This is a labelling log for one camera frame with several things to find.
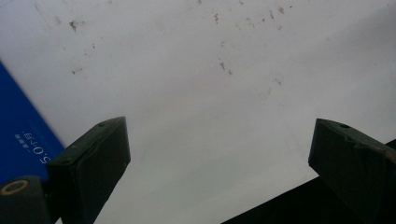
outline dark speck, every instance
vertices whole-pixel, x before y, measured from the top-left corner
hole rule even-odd
[[[62,22],[61,22],[61,19],[59,19],[59,17],[55,17],[55,23],[56,23],[57,25],[61,24],[61,23],[62,23]]]
[[[76,22],[75,21],[70,21],[69,24],[73,28],[73,30],[76,31],[76,29],[77,29]]]
[[[72,73],[73,73],[73,75],[75,75],[77,72],[80,72],[80,71],[82,71],[82,68],[75,69],[75,70],[72,71]]]
[[[279,79],[275,79],[275,82],[277,83],[277,85],[282,86],[282,82]]]
[[[247,18],[247,21],[249,26],[254,27],[254,23],[251,21],[250,18]]]

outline black plastic part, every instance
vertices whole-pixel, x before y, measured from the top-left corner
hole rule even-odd
[[[125,118],[97,124],[47,164],[64,224],[92,224],[131,160]]]
[[[317,177],[223,224],[362,224]]]
[[[0,223],[53,223],[39,176],[20,176],[0,187]]]
[[[318,119],[309,165],[365,223],[396,222],[392,147],[345,124]]]
[[[396,149],[396,139],[394,139],[393,141],[387,143],[388,147],[391,147],[393,149]]]

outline round hole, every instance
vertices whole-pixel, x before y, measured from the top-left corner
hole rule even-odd
[[[341,128],[345,128],[345,129],[346,129],[346,128],[350,128],[350,127],[347,126],[346,124],[340,124],[340,127],[341,127]]]
[[[11,195],[14,193],[18,193],[29,185],[27,180],[15,180],[11,183],[6,184],[0,190],[1,195]]]

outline blue box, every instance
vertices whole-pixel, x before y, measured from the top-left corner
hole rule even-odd
[[[20,175],[48,178],[45,163],[64,147],[0,63],[0,185]]]

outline white surface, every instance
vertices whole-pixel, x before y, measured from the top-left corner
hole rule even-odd
[[[5,0],[0,59],[66,146],[126,116],[96,223],[220,223],[316,176],[316,118],[395,138],[395,3]]]

